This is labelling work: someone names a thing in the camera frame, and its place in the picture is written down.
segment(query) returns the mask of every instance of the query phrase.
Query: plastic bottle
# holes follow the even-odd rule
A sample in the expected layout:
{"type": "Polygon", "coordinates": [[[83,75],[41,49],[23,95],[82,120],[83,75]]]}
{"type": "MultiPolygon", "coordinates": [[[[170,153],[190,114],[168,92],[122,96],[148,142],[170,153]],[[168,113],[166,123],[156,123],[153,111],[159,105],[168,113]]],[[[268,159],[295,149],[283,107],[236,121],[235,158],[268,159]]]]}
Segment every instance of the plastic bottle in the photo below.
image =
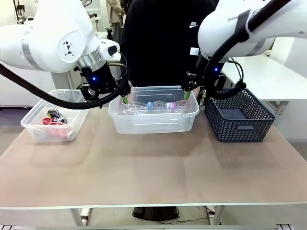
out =
{"type": "Polygon", "coordinates": [[[155,101],[155,102],[148,102],[147,108],[149,109],[186,109],[186,105],[183,103],[176,103],[176,102],[163,102],[163,101],[155,101]]]}
{"type": "Polygon", "coordinates": [[[141,102],[133,102],[131,104],[125,105],[125,108],[131,110],[144,110],[147,109],[147,104],[141,102]]]}
{"type": "Polygon", "coordinates": [[[125,115],[141,115],[147,114],[147,104],[140,102],[133,102],[131,104],[122,103],[122,112],[125,115]]]}

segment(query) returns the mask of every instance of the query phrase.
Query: black sweatshirt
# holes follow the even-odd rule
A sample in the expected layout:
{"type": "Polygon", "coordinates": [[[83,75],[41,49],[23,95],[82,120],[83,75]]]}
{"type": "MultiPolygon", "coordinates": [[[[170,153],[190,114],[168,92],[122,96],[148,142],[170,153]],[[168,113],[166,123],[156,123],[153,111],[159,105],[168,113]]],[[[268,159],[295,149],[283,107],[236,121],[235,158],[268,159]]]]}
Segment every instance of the black sweatshirt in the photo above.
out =
{"type": "Polygon", "coordinates": [[[134,86],[181,85],[196,72],[197,35],[218,0],[134,0],[120,44],[134,86]]]}

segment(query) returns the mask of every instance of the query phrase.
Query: bottle cap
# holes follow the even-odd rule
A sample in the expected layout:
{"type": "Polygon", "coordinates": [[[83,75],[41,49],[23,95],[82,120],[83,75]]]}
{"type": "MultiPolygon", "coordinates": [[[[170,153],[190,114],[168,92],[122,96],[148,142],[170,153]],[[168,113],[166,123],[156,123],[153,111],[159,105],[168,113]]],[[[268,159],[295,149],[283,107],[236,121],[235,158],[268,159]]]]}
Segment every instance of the bottle cap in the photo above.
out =
{"type": "Polygon", "coordinates": [[[148,102],[147,103],[147,108],[151,109],[153,107],[153,103],[152,102],[148,102]]]}

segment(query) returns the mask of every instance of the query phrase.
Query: black plastic basket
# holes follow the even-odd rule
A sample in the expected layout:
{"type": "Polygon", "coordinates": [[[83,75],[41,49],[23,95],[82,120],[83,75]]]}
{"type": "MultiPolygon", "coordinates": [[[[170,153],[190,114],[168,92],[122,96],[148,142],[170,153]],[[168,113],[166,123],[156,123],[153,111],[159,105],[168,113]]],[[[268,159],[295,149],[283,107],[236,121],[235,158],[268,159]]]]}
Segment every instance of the black plastic basket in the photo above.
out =
{"type": "Polygon", "coordinates": [[[261,142],[275,120],[247,89],[226,100],[207,100],[205,114],[221,142],[261,142]]]}

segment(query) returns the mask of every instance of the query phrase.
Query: crushed plastic bottle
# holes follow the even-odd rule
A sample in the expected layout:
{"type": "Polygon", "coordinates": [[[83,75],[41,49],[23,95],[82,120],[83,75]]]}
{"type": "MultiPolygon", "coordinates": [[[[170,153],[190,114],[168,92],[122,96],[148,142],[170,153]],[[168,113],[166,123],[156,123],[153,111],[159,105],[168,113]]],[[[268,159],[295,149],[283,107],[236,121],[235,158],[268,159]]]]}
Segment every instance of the crushed plastic bottle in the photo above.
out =
{"type": "Polygon", "coordinates": [[[147,108],[149,109],[186,109],[186,105],[183,103],[176,103],[176,102],[163,102],[163,101],[155,101],[155,102],[148,102],[147,108]]]}
{"type": "Polygon", "coordinates": [[[133,102],[131,104],[122,104],[122,113],[125,115],[142,115],[142,114],[173,114],[180,113],[184,114],[186,111],[186,105],[183,103],[176,102],[163,102],[163,101],[155,101],[140,103],[133,102]]]}
{"type": "Polygon", "coordinates": [[[147,114],[147,104],[140,102],[133,102],[131,104],[122,103],[122,112],[125,115],[137,115],[137,114],[147,114]]]}

